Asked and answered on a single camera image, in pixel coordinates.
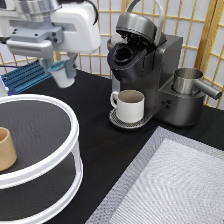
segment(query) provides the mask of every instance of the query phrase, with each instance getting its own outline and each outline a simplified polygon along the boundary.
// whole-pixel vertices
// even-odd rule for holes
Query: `blue object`
[[[2,80],[13,94],[18,94],[26,89],[52,77],[45,74],[38,61],[23,68],[18,68],[2,76]]]
[[[57,72],[63,68],[66,68],[66,64],[67,64],[68,60],[66,61],[57,61],[55,62],[51,67],[50,67],[50,70],[52,72]]]

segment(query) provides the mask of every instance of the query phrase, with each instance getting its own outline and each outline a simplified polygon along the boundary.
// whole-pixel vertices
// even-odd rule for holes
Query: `small cup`
[[[11,167],[16,159],[17,154],[9,130],[0,128],[0,171]]]
[[[67,61],[57,61],[50,68],[49,72],[53,76],[59,88],[67,88],[75,82],[75,78],[69,78],[65,67]]]
[[[135,123],[144,117],[145,97],[136,90],[113,92],[110,97],[112,106],[116,109],[117,118],[125,123]]]

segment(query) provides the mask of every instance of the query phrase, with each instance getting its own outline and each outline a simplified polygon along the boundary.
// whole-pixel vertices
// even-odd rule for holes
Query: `white rim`
[[[67,104],[65,104],[64,102],[58,99],[55,99],[53,97],[43,96],[43,95],[34,95],[34,94],[17,95],[17,96],[0,98],[0,104],[13,102],[13,101],[23,101],[23,100],[43,101],[43,102],[48,102],[60,107],[67,113],[67,115],[70,118],[71,131],[69,133],[68,138],[65,140],[65,142],[54,153],[52,153],[50,156],[46,157],[42,161],[30,167],[24,168],[22,170],[12,172],[9,174],[0,175],[0,189],[10,188],[13,186],[23,184],[53,169],[62,160],[65,159],[65,157],[72,151],[72,149],[74,148],[75,144],[78,141],[79,124],[78,124],[76,115]]]
[[[83,165],[82,160],[80,159],[81,163],[81,172],[76,173],[75,179],[69,188],[69,190],[65,193],[65,195],[59,199],[55,204],[51,207],[47,208],[46,210],[33,215],[29,218],[15,220],[15,221],[0,221],[1,224],[41,224],[47,222],[48,220],[55,217],[59,212],[61,212],[74,198],[76,195],[83,178]]]

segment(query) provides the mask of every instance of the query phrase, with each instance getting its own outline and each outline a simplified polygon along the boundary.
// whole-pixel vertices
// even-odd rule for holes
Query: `mug handle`
[[[117,105],[114,103],[114,95],[116,95],[118,97],[118,94],[119,92],[117,91],[114,91],[111,93],[111,96],[110,96],[110,102],[111,102],[111,105],[116,109],[117,108]]]

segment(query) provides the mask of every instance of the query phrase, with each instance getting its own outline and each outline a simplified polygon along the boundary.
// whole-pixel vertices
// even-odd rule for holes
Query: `wire mesh tray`
[[[110,122],[113,125],[125,130],[136,130],[136,129],[142,128],[151,120],[151,118],[152,116],[146,113],[144,117],[142,118],[142,120],[136,123],[125,123],[117,118],[116,109],[113,109],[109,115]]]

